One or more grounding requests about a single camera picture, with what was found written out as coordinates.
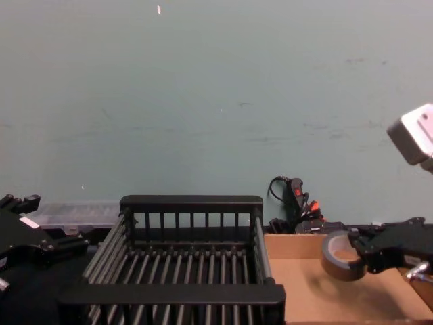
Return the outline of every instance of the black cable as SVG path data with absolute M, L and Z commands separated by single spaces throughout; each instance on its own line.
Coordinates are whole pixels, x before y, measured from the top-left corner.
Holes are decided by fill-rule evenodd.
M 280 198 L 279 196 L 277 196 L 274 191 L 272 190 L 272 185 L 276 182 L 276 181 L 282 181 L 284 182 L 286 185 L 289 184 L 290 178 L 287 178 L 285 176 L 277 176 L 276 178 L 271 180 L 271 183 L 269 183 L 269 187 L 268 187 L 268 195 L 269 192 L 272 194 L 272 196 L 274 198 L 276 198 L 278 201 L 283 202 L 284 204 L 287 204 L 287 202 L 285 202 L 282 198 Z

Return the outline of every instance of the white label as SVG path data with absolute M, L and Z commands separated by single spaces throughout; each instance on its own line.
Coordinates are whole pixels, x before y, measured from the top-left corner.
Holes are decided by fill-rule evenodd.
M 3 266 L 6 266 L 6 263 L 7 263 L 7 257 L 4 257 L 4 258 L 0 259 L 0 269 Z
M 26 225 L 29 225 L 33 229 L 39 227 L 39 225 L 36 222 L 34 222 L 33 220 L 30 220 L 28 217 L 20 218 L 20 221 L 24 222 Z
M 405 255 L 405 262 L 411 265 L 418 265 L 421 263 L 421 259 L 419 257 Z

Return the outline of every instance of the silver clamp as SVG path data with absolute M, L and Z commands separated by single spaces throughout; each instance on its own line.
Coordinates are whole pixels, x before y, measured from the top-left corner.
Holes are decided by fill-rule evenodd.
M 408 272 L 406 272 L 405 279 L 409 282 L 417 280 L 433 283 L 433 279 L 424 274 L 424 272 L 428 271 L 430 271 L 430 264 L 428 262 L 421 262 L 417 264 L 413 269 L 410 269 Z

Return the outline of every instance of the power cord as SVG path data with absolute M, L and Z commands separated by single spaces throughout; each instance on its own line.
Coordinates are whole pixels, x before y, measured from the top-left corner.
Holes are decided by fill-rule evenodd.
M 286 195 L 283 195 L 281 198 L 273 191 L 273 185 L 277 182 L 281 182 L 286 186 Z M 268 187 L 268 195 L 271 193 L 275 199 L 282 202 L 285 206 L 294 209 L 294 215 L 288 215 L 286 223 L 273 219 L 270 222 L 271 227 L 273 227 L 272 223 L 275 225 L 275 223 L 278 222 L 280 228 L 287 228 L 283 232 L 294 233 L 299 223 L 323 219 L 319 203 L 317 201 L 309 203 L 310 194 L 302 191 L 302 185 L 303 182 L 299 178 L 290 179 L 286 176 L 277 176 L 271 180 Z

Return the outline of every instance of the black bracket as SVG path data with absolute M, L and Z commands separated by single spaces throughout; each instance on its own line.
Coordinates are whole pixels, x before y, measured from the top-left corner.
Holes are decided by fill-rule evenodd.
M 352 247 L 370 273 L 393 267 L 413 267 L 422 261 L 433 265 L 433 225 L 416 217 L 401 223 L 359 228 L 349 232 Z

